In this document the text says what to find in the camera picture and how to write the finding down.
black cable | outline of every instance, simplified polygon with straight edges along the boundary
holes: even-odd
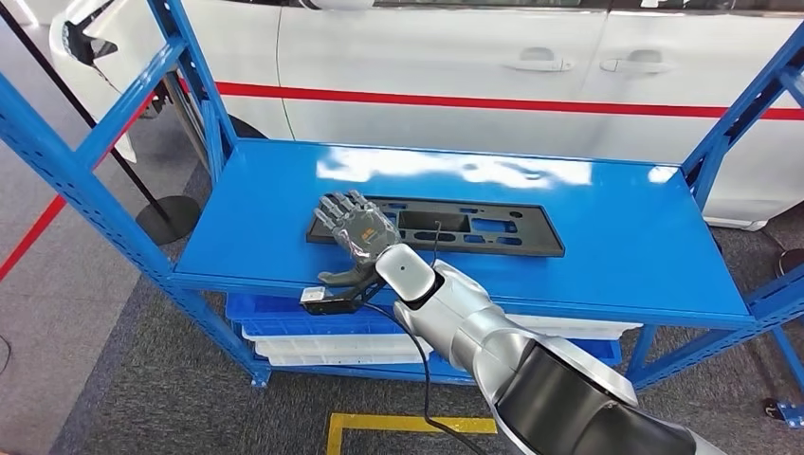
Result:
[[[435,230],[435,242],[432,244],[432,262],[429,263],[429,268],[433,268],[435,260],[438,259],[438,237],[441,236],[441,222],[436,221],[435,225],[437,229]]]
[[[378,307],[378,306],[376,306],[376,305],[374,305],[372,303],[369,303],[369,302],[365,302],[365,303],[363,303],[363,305],[366,306],[367,308],[371,308],[371,309],[375,310],[377,313],[379,313],[379,314],[383,315],[384,317],[392,320],[393,323],[395,323],[396,325],[401,327],[402,330],[404,330],[405,333],[408,334],[408,337],[410,337],[413,340],[413,344],[416,345],[416,349],[419,351],[419,355],[422,356],[422,365],[425,368],[425,412],[424,412],[425,422],[427,422],[428,424],[430,424],[433,427],[436,427],[436,428],[444,431],[444,433],[446,433],[449,436],[452,436],[453,438],[457,439],[458,441],[464,443],[465,446],[469,447],[473,452],[477,453],[478,455],[486,455],[486,453],[485,453],[485,451],[483,449],[479,448],[475,443],[469,441],[469,439],[466,436],[464,436],[463,434],[459,433],[458,431],[455,431],[454,429],[442,424],[441,422],[433,420],[432,417],[429,416],[429,384],[430,384],[429,366],[428,366],[428,363],[427,363],[427,356],[425,355],[425,350],[422,349],[422,345],[419,343],[419,340],[418,340],[418,338],[416,338],[416,335],[414,335],[410,330],[408,330],[407,327],[405,327],[405,325],[399,323],[399,321],[396,320],[396,318],[394,316],[392,316],[391,314],[389,314],[387,311],[383,310],[382,308],[380,308],[380,307]]]
[[[6,355],[6,361],[3,362],[3,368],[0,368],[0,374],[3,374],[3,372],[9,365],[9,362],[11,361],[11,343],[9,343],[9,341],[5,339],[2,335],[0,335],[0,341],[3,341],[3,343],[6,344],[6,350],[9,351],[9,353]]]

white car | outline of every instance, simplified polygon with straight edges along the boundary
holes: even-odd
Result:
[[[678,163],[801,21],[785,0],[185,0],[240,134]],[[75,0],[57,70],[100,118],[164,43],[145,0]],[[784,95],[705,209],[755,229],[804,200]],[[120,149],[135,158],[128,138]]]

black foam insert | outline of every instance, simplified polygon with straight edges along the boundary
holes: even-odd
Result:
[[[413,249],[517,256],[564,255],[564,244],[542,206],[477,204],[430,199],[366,198],[382,209]],[[313,216],[310,243],[334,243],[332,232]]]

floor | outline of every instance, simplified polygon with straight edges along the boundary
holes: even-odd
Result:
[[[41,43],[43,31],[32,33]],[[3,28],[0,40],[13,42]],[[44,76],[30,72],[23,49],[11,54],[0,71],[68,143],[77,143],[86,133],[80,119]],[[135,169],[153,192],[206,199],[209,180],[171,112],[138,122],[131,136],[141,152]],[[144,206],[113,161],[101,163],[96,175],[130,212]],[[2,146],[0,194],[5,257],[53,192]],[[766,233],[716,229],[715,236],[740,291],[748,292],[772,277],[777,242],[804,247],[804,208],[774,220]],[[181,247],[166,251],[177,254]],[[208,298],[221,307],[220,295]],[[804,352],[804,329],[789,325]],[[322,453],[333,412],[421,411],[420,384],[277,373],[268,388],[250,387],[243,372],[71,209],[0,282],[0,335],[13,350],[0,375],[0,450],[20,455]],[[661,331],[657,352],[690,335]],[[625,335],[624,355],[634,337]],[[694,428],[730,455],[800,453],[804,432],[765,417],[758,402],[766,396],[804,401],[773,341],[760,337],[640,399],[650,412]],[[487,416],[472,388],[436,387],[432,405],[436,415]],[[493,436],[471,437],[491,453],[502,450]],[[340,453],[465,452],[438,433],[345,429]]]

black pole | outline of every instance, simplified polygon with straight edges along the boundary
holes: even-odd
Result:
[[[33,43],[33,41],[31,41],[30,37],[27,36],[27,33],[25,33],[22,27],[20,27],[16,19],[14,19],[14,17],[11,15],[9,10],[6,9],[6,6],[3,5],[2,2],[0,2],[0,15],[3,16],[3,20],[6,21],[6,24],[9,26],[11,31],[13,31],[14,34],[17,35],[17,39],[20,40],[20,42],[23,44],[23,46],[25,46],[27,51],[30,52],[30,55],[33,56],[34,60],[36,60],[36,63],[38,63],[39,66],[42,67],[42,69],[45,71],[48,77],[50,77],[53,83],[55,83],[56,86],[59,87],[59,90],[62,91],[64,97],[67,98],[67,100],[70,101],[70,104],[72,104],[73,108],[75,108],[75,110],[78,111],[79,115],[81,115],[81,118],[83,118],[83,121],[85,121],[90,128],[95,128],[95,125],[97,125],[98,123],[95,121],[94,118],[92,118],[92,115],[89,114],[89,111],[87,111],[86,108],[83,107],[83,104],[81,104],[81,102],[76,98],[76,96],[73,94],[73,91],[70,90],[70,87],[68,87],[67,84],[64,83],[64,80],[62,79],[61,76],[59,76],[59,73],[57,73],[56,70],[53,68],[53,65],[50,64],[45,55],[42,54],[42,51],[39,50],[39,47],[37,47]],[[131,169],[131,166],[129,166],[125,158],[120,156],[120,153],[114,146],[112,147],[110,153],[118,162],[118,164],[126,173],[126,175],[128,175],[128,178],[130,178],[131,181],[134,182],[135,186],[137,186],[139,192],[141,192],[142,195],[145,196],[145,199],[148,200],[148,203],[154,207],[156,213],[165,221],[166,224],[169,225],[171,223],[170,216],[168,216],[168,213],[165,212],[165,210],[162,208],[162,206],[159,204],[156,198],[154,198],[154,196],[151,194],[151,192],[148,191],[148,188],[145,187],[145,184],[142,183],[142,180],[140,180],[137,174],[134,172],[134,170]]]

